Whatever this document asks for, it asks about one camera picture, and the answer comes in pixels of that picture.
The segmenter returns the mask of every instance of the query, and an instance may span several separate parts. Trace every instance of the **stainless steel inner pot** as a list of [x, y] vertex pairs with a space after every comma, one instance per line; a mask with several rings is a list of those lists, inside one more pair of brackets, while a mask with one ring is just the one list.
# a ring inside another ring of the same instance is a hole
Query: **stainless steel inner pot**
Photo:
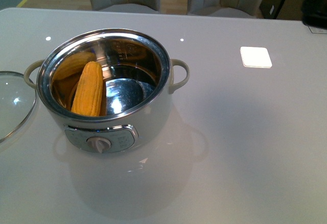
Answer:
[[47, 58], [47, 68], [37, 80], [43, 103], [63, 116], [79, 118], [70, 109], [83, 67], [92, 60], [102, 65], [101, 116], [110, 119], [144, 106], [160, 93], [169, 76], [169, 57], [149, 36], [131, 30], [99, 30], [71, 39]]
[[[101, 113], [96, 117], [70, 111], [89, 61], [99, 62], [103, 72]], [[39, 66], [34, 85], [28, 77]], [[185, 69], [184, 80], [174, 83], [173, 66]], [[24, 77], [73, 145], [113, 153], [137, 147], [158, 134], [170, 112], [171, 94], [186, 84], [189, 75], [188, 66], [170, 60], [155, 39], [133, 30], [102, 29], [60, 45], [44, 61], [28, 67]]]

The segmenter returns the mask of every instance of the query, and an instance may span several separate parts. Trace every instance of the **white table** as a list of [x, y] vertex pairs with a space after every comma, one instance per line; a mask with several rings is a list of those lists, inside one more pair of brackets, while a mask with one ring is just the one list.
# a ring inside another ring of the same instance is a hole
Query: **white table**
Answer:
[[[0, 144], [1, 223], [326, 223], [326, 34], [297, 21], [6, 9], [0, 70], [24, 72], [101, 28], [154, 37], [189, 82], [131, 153], [77, 149], [38, 100]], [[265, 47], [272, 67], [244, 67], [242, 46]]]

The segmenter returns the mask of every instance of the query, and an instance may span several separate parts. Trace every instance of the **pot handle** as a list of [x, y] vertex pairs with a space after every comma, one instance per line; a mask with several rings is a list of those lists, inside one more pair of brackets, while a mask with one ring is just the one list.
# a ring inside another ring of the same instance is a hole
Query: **pot handle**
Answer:
[[32, 63], [24, 72], [24, 81], [26, 82], [26, 84], [28, 84], [29, 86], [31, 86], [33, 89], [36, 90], [36, 84], [34, 84], [33, 82], [31, 82], [30, 80], [30, 75], [31, 73], [37, 69], [38, 67], [40, 67], [42, 65], [44, 60], [39, 60], [37, 62]]
[[173, 67], [181, 66], [182, 68], [184, 68], [186, 71], [186, 77], [181, 82], [174, 84], [174, 72], [172, 72], [171, 83], [169, 85], [169, 94], [174, 93], [175, 90], [177, 90], [180, 87], [182, 87], [183, 85], [185, 85], [189, 81], [189, 78], [190, 78], [190, 68], [185, 62], [178, 60], [178, 59], [171, 59], [171, 62], [172, 62]]

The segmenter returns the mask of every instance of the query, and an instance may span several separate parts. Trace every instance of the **glass lid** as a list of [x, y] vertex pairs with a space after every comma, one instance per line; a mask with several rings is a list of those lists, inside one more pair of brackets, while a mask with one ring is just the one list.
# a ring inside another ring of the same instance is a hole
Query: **glass lid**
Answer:
[[25, 123], [35, 101], [36, 91], [21, 73], [0, 71], [0, 143]]

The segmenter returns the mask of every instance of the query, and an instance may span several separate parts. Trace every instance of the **corn on the cob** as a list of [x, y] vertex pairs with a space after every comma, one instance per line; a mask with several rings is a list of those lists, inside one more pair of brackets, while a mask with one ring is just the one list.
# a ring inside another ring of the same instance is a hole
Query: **corn on the cob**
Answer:
[[91, 52], [79, 52], [67, 57], [57, 68], [53, 79], [63, 80], [69, 76], [81, 72], [84, 66], [91, 61], [96, 61], [95, 54]]
[[102, 67], [88, 62], [78, 82], [72, 112], [84, 116], [99, 116], [102, 98]]

